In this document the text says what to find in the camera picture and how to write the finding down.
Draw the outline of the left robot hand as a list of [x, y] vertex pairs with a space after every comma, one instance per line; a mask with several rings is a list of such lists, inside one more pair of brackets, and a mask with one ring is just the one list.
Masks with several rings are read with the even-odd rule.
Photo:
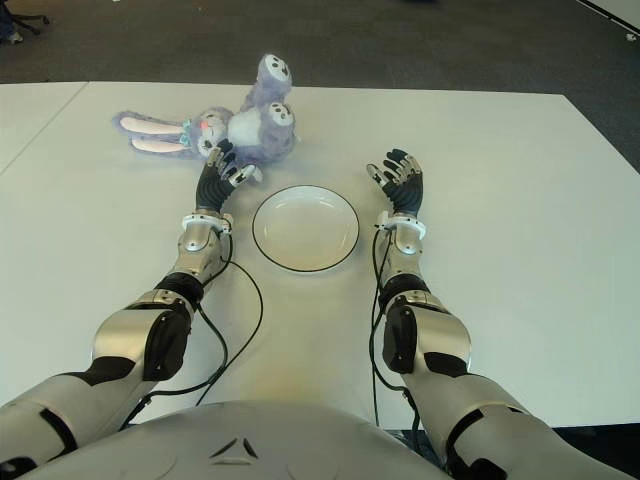
[[197, 210], [220, 213], [230, 195], [249, 178], [259, 177], [255, 164], [237, 166], [234, 145], [220, 141], [211, 151], [201, 171], [196, 191]]

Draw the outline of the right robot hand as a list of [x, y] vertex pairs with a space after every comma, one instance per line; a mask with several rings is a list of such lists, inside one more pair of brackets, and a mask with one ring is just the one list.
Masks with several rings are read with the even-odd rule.
[[369, 163], [366, 171], [391, 202], [395, 214], [417, 217], [423, 200], [423, 172], [408, 152], [394, 148], [386, 153], [380, 168]]

